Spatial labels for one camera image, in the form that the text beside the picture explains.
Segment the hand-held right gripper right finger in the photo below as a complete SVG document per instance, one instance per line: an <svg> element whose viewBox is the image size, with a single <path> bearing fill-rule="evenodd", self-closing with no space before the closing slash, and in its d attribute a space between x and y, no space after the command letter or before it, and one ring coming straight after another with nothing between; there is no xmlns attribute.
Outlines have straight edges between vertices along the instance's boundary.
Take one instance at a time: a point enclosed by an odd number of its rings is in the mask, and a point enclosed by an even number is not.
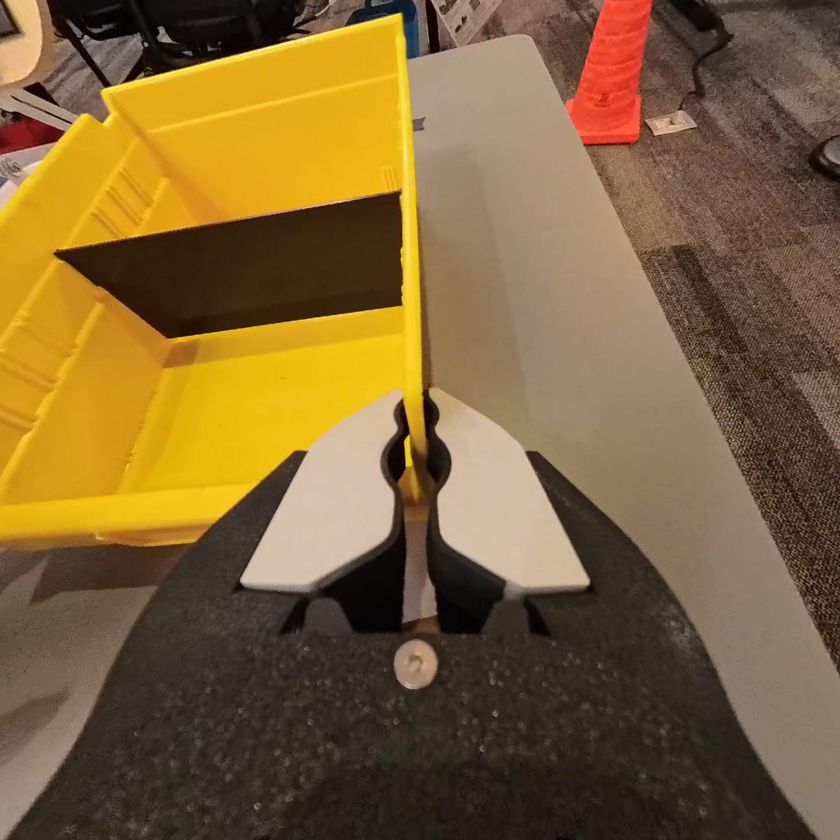
<svg viewBox="0 0 840 840"><path fill-rule="evenodd" d="M498 604L586 592L591 578L519 441L436 386L425 419L427 568L441 630L478 634Z"/></svg>

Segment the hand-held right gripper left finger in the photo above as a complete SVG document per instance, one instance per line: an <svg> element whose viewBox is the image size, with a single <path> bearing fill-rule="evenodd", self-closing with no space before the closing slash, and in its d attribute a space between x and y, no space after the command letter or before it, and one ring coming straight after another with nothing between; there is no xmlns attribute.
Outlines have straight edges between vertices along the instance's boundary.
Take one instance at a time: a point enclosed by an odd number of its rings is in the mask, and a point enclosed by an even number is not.
<svg viewBox="0 0 840 840"><path fill-rule="evenodd" d="M332 599L360 633L403 623L403 393L348 415L304 454L239 578L255 592Z"/></svg>

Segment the yellow plastic bin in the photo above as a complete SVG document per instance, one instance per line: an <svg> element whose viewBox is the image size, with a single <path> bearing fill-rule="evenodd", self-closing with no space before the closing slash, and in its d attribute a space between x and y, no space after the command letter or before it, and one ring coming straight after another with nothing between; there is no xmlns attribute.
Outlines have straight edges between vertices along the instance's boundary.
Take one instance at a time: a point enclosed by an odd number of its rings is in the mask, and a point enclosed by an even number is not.
<svg viewBox="0 0 840 840"><path fill-rule="evenodd" d="M103 92L2 208L2 548L198 539L384 394L426 449L403 21ZM167 339L59 249L399 192L393 308Z"/></svg>

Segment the black bin divider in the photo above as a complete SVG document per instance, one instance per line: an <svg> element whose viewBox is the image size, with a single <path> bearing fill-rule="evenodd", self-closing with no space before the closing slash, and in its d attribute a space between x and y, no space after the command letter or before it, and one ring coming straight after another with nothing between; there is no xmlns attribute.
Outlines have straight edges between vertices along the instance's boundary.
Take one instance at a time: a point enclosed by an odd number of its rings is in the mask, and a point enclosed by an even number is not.
<svg viewBox="0 0 840 840"><path fill-rule="evenodd" d="M58 259L167 339L402 301L401 194L63 248Z"/></svg>

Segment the white floor outlet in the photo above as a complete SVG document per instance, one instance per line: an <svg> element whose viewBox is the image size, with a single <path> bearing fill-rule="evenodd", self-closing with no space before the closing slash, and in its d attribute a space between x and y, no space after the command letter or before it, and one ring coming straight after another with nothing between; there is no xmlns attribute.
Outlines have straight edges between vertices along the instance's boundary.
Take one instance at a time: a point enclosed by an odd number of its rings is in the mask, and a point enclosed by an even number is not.
<svg viewBox="0 0 840 840"><path fill-rule="evenodd" d="M683 109L660 117L648 118L644 122L655 137L697 128L697 122Z"/></svg>

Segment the orange traffic cone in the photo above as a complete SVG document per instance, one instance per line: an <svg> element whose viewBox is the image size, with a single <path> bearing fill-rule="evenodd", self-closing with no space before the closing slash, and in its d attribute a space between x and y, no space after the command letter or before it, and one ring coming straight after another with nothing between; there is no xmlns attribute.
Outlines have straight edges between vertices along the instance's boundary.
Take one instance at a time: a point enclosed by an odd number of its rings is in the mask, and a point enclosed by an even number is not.
<svg viewBox="0 0 840 840"><path fill-rule="evenodd" d="M566 102L585 145L634 144L651 1L604 1L575 96Z"/></svg>

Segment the printed paper sheet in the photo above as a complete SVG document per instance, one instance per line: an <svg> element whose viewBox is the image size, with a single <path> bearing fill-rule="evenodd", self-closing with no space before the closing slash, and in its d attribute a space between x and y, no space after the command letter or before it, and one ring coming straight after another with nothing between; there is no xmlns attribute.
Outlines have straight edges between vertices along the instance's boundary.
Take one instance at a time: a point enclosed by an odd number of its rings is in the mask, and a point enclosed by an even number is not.
<svg viewBox="0 0 840 840"><path fill-rule="evenodd" d="M434 11L457 47L467 46L502 1L433 1Z"/></svg>

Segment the black office chair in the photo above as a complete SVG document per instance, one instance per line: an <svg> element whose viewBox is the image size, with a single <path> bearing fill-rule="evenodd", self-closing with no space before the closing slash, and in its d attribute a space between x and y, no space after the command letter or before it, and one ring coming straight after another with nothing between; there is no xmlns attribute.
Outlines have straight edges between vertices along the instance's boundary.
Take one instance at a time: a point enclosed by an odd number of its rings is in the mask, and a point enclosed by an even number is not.
<svg viewBox="0 0 840 840"><path fill-rule="evenodd" d="M141 57L122 83L308 35L317 14L293 1L48 1L56 31L103 87L112 83L81 43L139 36Z"/></svg>

